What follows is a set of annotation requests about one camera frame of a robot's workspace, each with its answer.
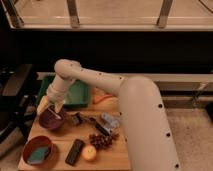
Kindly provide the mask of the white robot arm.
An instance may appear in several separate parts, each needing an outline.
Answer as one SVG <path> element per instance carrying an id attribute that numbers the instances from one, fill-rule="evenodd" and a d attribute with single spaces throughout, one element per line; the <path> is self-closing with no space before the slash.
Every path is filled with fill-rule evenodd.
<path id="1" fill-rule="evenodd" d="M 61 109 L 68 88 L 81 80 L 118 97 L 132 171 L 182 171 L 160 91 L 151 79 L 90 70 L 67 59 L 57 61 L 54 70 L 38 113 L 50 105 Z"/>

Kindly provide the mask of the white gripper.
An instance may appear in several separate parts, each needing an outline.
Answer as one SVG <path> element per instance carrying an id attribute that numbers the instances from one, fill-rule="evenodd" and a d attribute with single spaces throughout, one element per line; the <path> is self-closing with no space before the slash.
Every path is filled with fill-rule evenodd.
<path id="1" fill-rule="evenodd" d="M 66 97 L 66 93 L 55 90 L 52 86 L 49 86 L 46 90 L 46 95 L 48 98 L 42 97 L 40 100 L 40 103 L 37 107 L 37 114 L 40 115 L 43 111 L 45 111 L 48 108 L 49 100 L 55 103 L 55 112 L 60 112 L 64 105 L 63 100 Z"/>

